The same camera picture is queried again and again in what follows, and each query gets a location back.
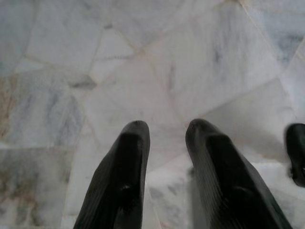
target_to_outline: white marble tile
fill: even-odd
[[[14,73],[24,73],[35,70],[42,70],[45,67],[43,63],[29,60],[25,57],[21,58],[17,67],[14,70]]]
[[[247,11],[273,47],[277,59],[286,67],[305,36],[305,15],[253,8]]]
[[[84,125],[82,126],[81,129],[81,135],[92,135],[93,131],[92,128],[88,122],[88,120],[85,120]]]
[[[107,29],[102,35],[99,49],[94,58],[91,75],[101,83],[115,69],[123,65],[134,51],[121,34],[115,29]]]
[[[104,146],[110,147],[131,121],[146,121],[151,133],[149,169],[185,149],[184,127],[172,109],[145,56],[124,65],[84,102],[88,121]]]
[[[0,4],[0,77],[4,77],[14,71],[25,53],[37,1],[3,0]]]
[[[106,147],[97,148],[93,135],[81,136],[74,156],[65,209],[61,221],[62,227],[73,228],[93,173],[103,157],[108,153],[108,150]],[[159,222],[153,210],[147,188],[145,188],[144,193],[142,228],[157,229],[159,228]]]
[[[288,162],[284,131],[295,120],[291,101],[278,79],[203,116],[229,135],[252,162]]]
[[[101,43],[96,53],[97,59],[113,59],[132,56],[132,47],[115,29],[107,29],[102,34]]]
[[[93,173],[108,150],[107,148],[98,149],[93,135],[80,137],[74,153],[64,216],[77,216],[79,214]]]
[[[243,8],[227,2],[147,49],[185,122],[232,100],[282,70]]]
[[[296,121],[305,123],[305,62],[296,56],[280,78],[293,102]]]
[[[223,0],[184,0],[176,13],[166,23],[163,32],[177,28],[192,17],[198,16],[212,9],[212,7],[223,2]]]
[[[27,56],[88,71],[107,24],[108,2],[42,0]]]
[[[74,145],[84,117],[69,90],[73,82],[55,69],[1,79],[1,139],[15,147]]]
[[[291,13],[304,13],[304,0],[241,0],[245,6],[251,6],[273,11],[286,11]]]
[[[112,22],[136,49],[152,42],[183,0],[117,0]]]
[[[191,168],[191,160],[185,152],[146,176],[152,202],[163,229],[191,228],[192,218],[188,212],[191,204],[189,202]]]
[[[0,224],[60,226],[72,158],[52,148],[1,150]]]

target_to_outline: floor tile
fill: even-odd
[[[286,11],[292,13],[305,13],[304,0],[242,0],[246,6],[269,9],[273,11]]]
[[[60,226],[72,157],[52,148],[0,150],[0,224]]]
[[[247,8],[258,28],[285,67],[290,63],[305,35],[305,14],[269,12]]]
[[[74,145],[84,117],[69,89],[78,84],[68,78],[46,69],[1,79],[1,139],[14,147]]]
[[[166,23],[163,32],[182,26],[192,17],[204,14],[221,2],[223,0],[184,0],[176,13]]]
[[[147,53],[185,122],[282,70],[243,8],[231,2],[172,31]]]
[[[289,94],[296,112],[296,121],[305,122],[305,62],[296,56],[281,75],[283,87]]]
[[[105,30],[94,58],[92,77],[97,83],[101,83],[133,54],[133,49],[117,30]]]
[[[191,168],[191,160],[185,152],[146,176],[152,202],[163,229],[192,228],[189,214]]]
[[[290,163],[253,163],[293,228],[305,226],[304,188],[289,177]]]
[[[118,0],[112,7],[112,22],[139,49],[158,36],[182,2],[183,0]]]
[[[17,67],[14,70],[14,73],[24,73],[24,72],[30,72],[35,70],[41,70],[45,67],[43,63],[36,62],[33,60],[29,60],[25,57],[21,58],[19,63],[17,64]]]
[[[185,149],[184,127],[143,55],[98,86],[84,107],[98,140],[108,148],[129,122],[146,121],[151,135],[148,162],[151,169]]]
[[[107,1],[42,0],[27,56],[88,71],[99,45]]]
[[[203,118],[229,135],[250,162],[288,162],[284,131],[295,121],[295,112],[278,79],[216,108]]]
[[[4,77],[13,72],[25,53],[37,1],[3,0],[0,4],[0,77]]]

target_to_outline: floor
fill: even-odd
[[[184,134],[205,118],[294,229],[289,123],[305,122],[305,0],[0,0],[0,229],[72,229],[122,128],[151,132],[143,229],[198,229]]]

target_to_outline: marble floor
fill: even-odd
[[[305,0],[0,0],[0,229],[72,229],[137,119],[151,132],[142,228],[202,228],[184,141],[200,117],[305,228],[283,141],[305,122],[304,37]]]

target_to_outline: black object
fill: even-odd
[[[187,129],[186,145],[207,229],[291,229],[259,173],[228,136],[195,119]]]
[[[140,229],[149,128],[126,125],[96,169],[74,229]]]
[[[305,187],[305,124],[292,124],[286,131],[286,148],[294,182]]]

